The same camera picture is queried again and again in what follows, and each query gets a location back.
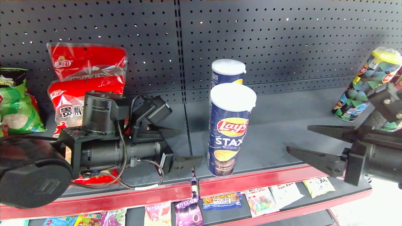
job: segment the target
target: red shelf edge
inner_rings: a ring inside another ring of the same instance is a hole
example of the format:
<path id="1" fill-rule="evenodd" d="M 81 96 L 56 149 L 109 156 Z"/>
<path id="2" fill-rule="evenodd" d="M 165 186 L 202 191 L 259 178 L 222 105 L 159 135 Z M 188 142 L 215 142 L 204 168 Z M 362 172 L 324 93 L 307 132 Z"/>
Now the red shelf edge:
<path id="1" fill-rule="evenodd" d="M 199 182 L 201 198 L 245 191 L 259 187 L 274 186 L 324 177 L 325 173 L 307 164 L 235 174 L 228 178 L 208 178 Z"/>
<path id="2" fill-rule="evenodd" d="M 82 213 L 118 210 L 156 204 L 165 201 L 179 201 L 192 197 L 191 183 L 181 182 L 162 185 L 162 187 L 144 191 L 110 192 L 85 198 L 61 198 L 42 207 L 18 209 L 0 205 L 0 220 L 36 219 L 58 216 L 72 216 Z"/>
<path id="3" fill-rule="evenodd" d="M 337 206 L 340 204 L 344 204 L 346 202 L 351 202 L 351 201 L 355 201 L 358 199 L 368 197 L 371 195 L 372 191 L 373 190 L 370 189 L 370 190 L 362 191 L 362 192 L 359 192 L 359 193 L 356 193 L 353 195 L 349 195 L 346 197 L 342 197 L 342 198 L 338 198 L 338 199 L 334 199 L 334 200 L 330 200 L 330 201 L 325 201 L 325 202 L 321 202 L 321 203 L 316 203 L 313 205 L 300 207 L 300 208 L 293 209 L 293 210 L 287 210 L 287 211 L 283 211 L 283 212 L 275 212 L 272 214 L 267 214 L 267 215 L 259 216 L 256 218 L 247 218 L 247 219 L 243 219 L 243 220 L 237 220 L 237 221 L 233 221 L 233 222 L 217 224 L 217 226 L 244 226 L 244 225 L 253 226 L 253 225 L 266 224 L 266 223 L 270 223 L 270 222 L 274 222 L 274 221 L 278 221 L 278 220 L 284 220 L 284 219 L 288 219 L 288 218 L 298 217 L 298 216 L 301 216 L 304 214 L 310 214 L 310 213 L 318 212 L 321 210 L 326 210 L 331 207 L 334 207 L 334 206 Z"/>

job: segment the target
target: stax text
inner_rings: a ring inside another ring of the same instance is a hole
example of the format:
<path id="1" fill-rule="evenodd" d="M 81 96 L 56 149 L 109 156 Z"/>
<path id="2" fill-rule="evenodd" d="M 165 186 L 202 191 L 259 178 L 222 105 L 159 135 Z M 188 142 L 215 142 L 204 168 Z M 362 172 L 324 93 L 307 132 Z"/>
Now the stax text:
<path id="1" fill-rule="evenodd" d="M 217 137 L 215 138 L 215 143 L 217 145 L 224 145 L 224 146 L 240 146 L 243 142 L 243 138 L 241 139 L 230 139 L 230 138 L 221 138 Z"/>

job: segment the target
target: store shelf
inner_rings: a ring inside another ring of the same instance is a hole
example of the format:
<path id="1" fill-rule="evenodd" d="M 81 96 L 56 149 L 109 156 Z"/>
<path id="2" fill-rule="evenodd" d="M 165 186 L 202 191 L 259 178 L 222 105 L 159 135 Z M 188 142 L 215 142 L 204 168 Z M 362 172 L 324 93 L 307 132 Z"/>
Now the store shelf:
<path id="1" fill-rule="evenodd" d="M 208 101 L 186 103 L 192 153 L 204 156 L 203 164 L 196 168 L 197 177 L 201 179 L 200 196 L 323 176 L 322 172 L 289 155 L 286 146 L 331 154 L 341 154 L 345 147 L 350 147 L 346 142 L 307 130 L 307 126 L 313 124 L 356 126 L 364 121 L 371 107 L 353 123 L 341 121 L 331 114 L 330 110 L 343 91 L 344 88 L 333 88 L 257 96 L 234 175 L 227 178 L 213 177 L 205 161 L 208 150 Z"/>
<path id="2" fill-rule="evenodd" d="M 282 208 L 279 212 L 263 215 L 256 218 L 251 218 L 250 208 L 248 207 L 245 196 L 241 200 L 242 208 L 230 210 L 209 210 L 203 211 L 205 225 L 220 225 L 220 226 L 252 226 L 283 219 L 299 217 L 304 214 L 310 214 L 330 207 L 334 207 L 349 201 L 367 197 L 371 194 L 371 186 L 364 179 L 360 181 L 360 185 L 355 187 L 344 183 L 342 180 L 330 178 L 336 191 L 328 192 L 314 199 L 311 198 L 308 190 L 302 182 L 296 183 L 303 198 Z"/>
<path id="3" fill-rule="evenodd" d="M 184 105 L 169 104 L 173 113 L 160 125 L 183 130 L 183 134 L 167 139 L 175 154 L 188 156 L 189 142 Z M 55 129 L 54 115 L 46 120 L 47 131 L 43 136 L 51 136 Z M 105 189 L 84 189 L 69 187 L 67 191 L 53 203 L 35 209 L 22 210 L 0 205 L 0 219 L 44 218 L 48 216 L 66 216 L 99 210 L 114 210 L 144 204 L 160 203 L 171 200 L 191 198 L 191 170 L 180 173 L 169 173 L 165 176 L 164 185 L 146 191 L 127 190 L 122 186 L 111 186 Z M 142 165 L 125 169 L 122 179 L 129 185 L 147 186 L 159 182 L 160 176 L 152 165 Z"/>
<path id="4" fill-rule="evenodd" d="M 330 178 L 336 191 L 317 196 L 312 199 L 303 183 L 297 183 L 303 198 L 282 208 L 279 212 L 251 218 L 250 208 L 246 197 L 243 196 L 242 208 L 229 210 L 208 210 L 202 209 L 202 200 L 199 202 L 204 225 L 219 226 L 326 226 L 332 225 L 332 219 L 325 211 L 328 208 L 354 201 L 371 194 L 371 186 L 364 179 L 360 181 L 358 187 L 344 183 L 342 180 Z M 174 207 L 171 206 L 172 222 L 175 222 Z M 145 209 L 143 207 L 131 208 L 127 210 L 126 225 L 143 225 Z M 44 219 L 32 220 L 29 226 L 41 226 Z"/>

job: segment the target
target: white plastic lid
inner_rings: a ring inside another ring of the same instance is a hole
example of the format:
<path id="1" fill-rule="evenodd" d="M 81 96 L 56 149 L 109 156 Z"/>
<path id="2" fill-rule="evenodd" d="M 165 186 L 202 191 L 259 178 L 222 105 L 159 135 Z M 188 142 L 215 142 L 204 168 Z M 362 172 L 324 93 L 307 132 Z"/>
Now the white plastic lid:
<path id="1" fill-rule="evenodd" d="M 219 59 L 212 62 L 212 70 L 222 75 L 238 75 L 246 73 L 246 65 L 232 59 Z"/>
<path id="2" fill-rule="evenodd" d="M 238 83 L 221 83 L 211 89 L 212 103 L 227 111 L 251 111 L 257 100 L 256 93 Z"/>

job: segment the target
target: yellow lid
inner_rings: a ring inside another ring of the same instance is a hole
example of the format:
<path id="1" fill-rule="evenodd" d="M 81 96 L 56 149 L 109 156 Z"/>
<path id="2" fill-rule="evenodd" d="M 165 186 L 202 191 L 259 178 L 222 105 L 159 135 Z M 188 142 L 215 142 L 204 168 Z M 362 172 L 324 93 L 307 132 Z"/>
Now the yellow lid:
<path id="1" fill-rule="evenodd" d="M 373 50 L 371 54 L 381 61 L 385 61 L 390 64 L 402 65 L 401 54 L 394 49 L 387 49 L 381 46 Z"/>

